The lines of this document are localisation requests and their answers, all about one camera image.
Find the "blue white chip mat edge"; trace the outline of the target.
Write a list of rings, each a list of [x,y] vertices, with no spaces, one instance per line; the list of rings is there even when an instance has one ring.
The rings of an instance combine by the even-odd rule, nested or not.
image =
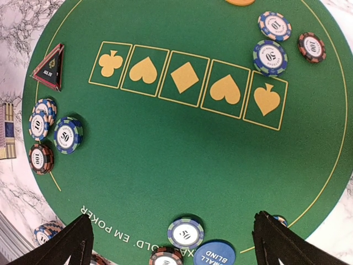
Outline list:
[[[274,215],[273,216],[277,221],[279,221],[281,224],[283,224],[285,227],[288,227],[288,223],[286,221],[286,219],[282,216],[279,215]]]

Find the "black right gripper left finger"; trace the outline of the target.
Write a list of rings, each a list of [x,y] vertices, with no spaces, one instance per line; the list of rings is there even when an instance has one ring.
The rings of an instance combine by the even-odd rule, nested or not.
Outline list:
[[[55,237],[10,264],[86,264],[93,250],[92,223],[86,214],[80,215]]]

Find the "brown 100 chips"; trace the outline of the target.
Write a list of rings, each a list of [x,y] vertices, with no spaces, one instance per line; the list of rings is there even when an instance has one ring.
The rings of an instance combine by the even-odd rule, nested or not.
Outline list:
[[[29,163],[36,174],[47,174],[54,167],[54,153],[46,145],[33,144],[29,151]]]

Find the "orange big blind button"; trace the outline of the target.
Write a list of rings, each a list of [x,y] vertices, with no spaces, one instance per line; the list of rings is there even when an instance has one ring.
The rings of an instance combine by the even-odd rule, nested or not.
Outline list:
[[[255,0],[226,0],[226,2],[235,6],[249,6],[255,2]]]

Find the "blue small blind button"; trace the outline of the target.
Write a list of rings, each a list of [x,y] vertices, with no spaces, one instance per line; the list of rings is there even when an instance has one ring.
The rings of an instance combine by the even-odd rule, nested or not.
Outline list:
[[[193,259],[194,265],[233,265],[235,261],[235,250],[222,241],[205,243],[196,250]]]

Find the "blue tan chips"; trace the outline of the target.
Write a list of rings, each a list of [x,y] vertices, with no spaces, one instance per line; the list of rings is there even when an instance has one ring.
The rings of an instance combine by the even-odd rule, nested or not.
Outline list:
[[[29,134],[35,141],[41,141],[49,132],[57,117],[57,105],[53,99],[39,99],[29,118]]]

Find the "teal 50 chip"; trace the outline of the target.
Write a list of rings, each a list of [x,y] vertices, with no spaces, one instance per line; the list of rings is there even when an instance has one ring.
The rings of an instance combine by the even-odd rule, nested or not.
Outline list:
[[[202,244],[205,232],[200,222],[182,217],[174,220],[169,225],[167,236],[174,247],[182,250],[192,250]]]
[[[287,69],[288,56],[279,43],[261,40],[253,49],[253,63],[264,76],[278,77]]]

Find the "blue tan 10 chip stack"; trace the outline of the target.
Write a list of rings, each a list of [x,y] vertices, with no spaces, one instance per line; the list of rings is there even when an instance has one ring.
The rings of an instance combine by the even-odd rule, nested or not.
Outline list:
[[[36,243],[40,246],[52,239],[60,231],[63,230],[63,226],[57,221],[49,221],[34,229],[34,237]]]

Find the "brown 100 chip stack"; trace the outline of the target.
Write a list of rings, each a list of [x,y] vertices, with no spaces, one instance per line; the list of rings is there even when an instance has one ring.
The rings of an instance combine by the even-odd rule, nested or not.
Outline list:
[[[96,255],[96,254],[91,255],[90,263],[92,265],[109,265],[110,264],[110,262],[108,260],[106,260],[105,258],[103,258],[99,255]]]

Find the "teal 50 chips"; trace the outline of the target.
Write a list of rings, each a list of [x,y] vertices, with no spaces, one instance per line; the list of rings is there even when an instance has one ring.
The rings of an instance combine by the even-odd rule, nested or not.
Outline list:
[[[63,154],[73,153],[83,141],[82,123],[70,116],[61,118],[54,129],[54,144]]]

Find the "blue white chip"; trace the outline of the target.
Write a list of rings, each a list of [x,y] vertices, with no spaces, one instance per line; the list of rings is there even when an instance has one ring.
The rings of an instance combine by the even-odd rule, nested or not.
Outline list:
[[[258,26],[266,37],[274,41],[286,41],[292,34],[291,23],[278,12],[261,13]]]

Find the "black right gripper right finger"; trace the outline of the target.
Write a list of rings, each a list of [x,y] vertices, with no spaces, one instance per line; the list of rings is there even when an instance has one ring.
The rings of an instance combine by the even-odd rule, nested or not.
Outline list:
[[[345,264],[296,235],[266,211],[254,218],[257,264]]]

